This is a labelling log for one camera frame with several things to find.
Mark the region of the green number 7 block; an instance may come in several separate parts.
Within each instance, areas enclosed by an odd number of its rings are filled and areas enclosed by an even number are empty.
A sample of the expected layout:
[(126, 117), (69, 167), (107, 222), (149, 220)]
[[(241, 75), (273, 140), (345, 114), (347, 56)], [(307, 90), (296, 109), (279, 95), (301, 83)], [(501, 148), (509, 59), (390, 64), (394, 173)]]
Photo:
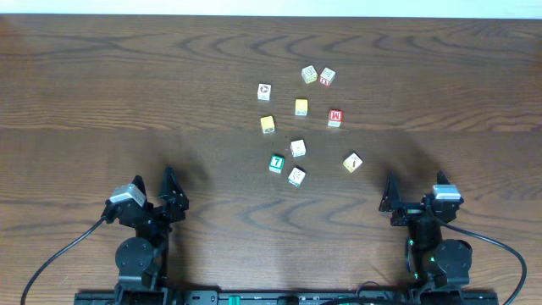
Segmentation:
[(284, 168), (285, 158), (280, 155), (273, 155), (269, 161), (268, 169), (271, 172), (280, 174)]

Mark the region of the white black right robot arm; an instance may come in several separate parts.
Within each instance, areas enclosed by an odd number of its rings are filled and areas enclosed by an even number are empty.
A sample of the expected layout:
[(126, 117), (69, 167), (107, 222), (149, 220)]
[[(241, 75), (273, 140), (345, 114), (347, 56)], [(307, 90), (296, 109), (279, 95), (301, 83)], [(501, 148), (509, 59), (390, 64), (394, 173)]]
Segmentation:
[(441, 233), (461, 204), (462, 195), (441, 171), (431, 192), (418, 202), (403, 200), (395, 175), (388, 174), (379, 211), (391, 213), (391, 225), (408, 228), (406, 266), (416, 283), (407, 295), (414, 304), (467, 302), (462, 288), (470, 281), (472, 247), (463, 240), (445, 240)]

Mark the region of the white hammer block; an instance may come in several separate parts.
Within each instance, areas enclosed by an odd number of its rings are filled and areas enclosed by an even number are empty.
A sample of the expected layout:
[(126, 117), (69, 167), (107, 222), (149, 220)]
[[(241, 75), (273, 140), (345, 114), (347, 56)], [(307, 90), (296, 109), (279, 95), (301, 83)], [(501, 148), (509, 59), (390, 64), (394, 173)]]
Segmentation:
[(362, 165), (362, 163), (362, 159), (355, 152), (353, 152), (344, 160), (343, 165), (350, 173), (353, 173)]

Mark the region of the red letter M block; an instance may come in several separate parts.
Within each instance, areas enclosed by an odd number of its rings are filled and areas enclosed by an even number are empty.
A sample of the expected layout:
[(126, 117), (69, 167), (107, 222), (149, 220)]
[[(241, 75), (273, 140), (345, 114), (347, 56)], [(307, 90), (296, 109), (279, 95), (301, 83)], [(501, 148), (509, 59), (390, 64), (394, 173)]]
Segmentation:
[(343, 120), (343, 111), (339, 109), (330, 109), (328, 126), (339, 128)]

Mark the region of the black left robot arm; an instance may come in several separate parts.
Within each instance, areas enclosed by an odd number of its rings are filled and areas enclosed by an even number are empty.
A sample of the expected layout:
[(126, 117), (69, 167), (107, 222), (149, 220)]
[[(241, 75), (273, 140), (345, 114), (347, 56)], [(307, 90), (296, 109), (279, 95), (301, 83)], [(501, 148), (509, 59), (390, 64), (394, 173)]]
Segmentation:
[(135, 230), (135, 236), (123, 241), (116, 253), (119, 269), (113, 304), (179, 304), (182, 293), (168, 287), (166, 281), (171, 225), (185, 219), (189, 199), (180, 187), (174, 170), (164, 170), (158, 198), (163, 205), (147, 200), (145, 184), (137, 175), (127, 185), (113, 191), (105, 202), (102, 216), (106, 223), (118, 221)]

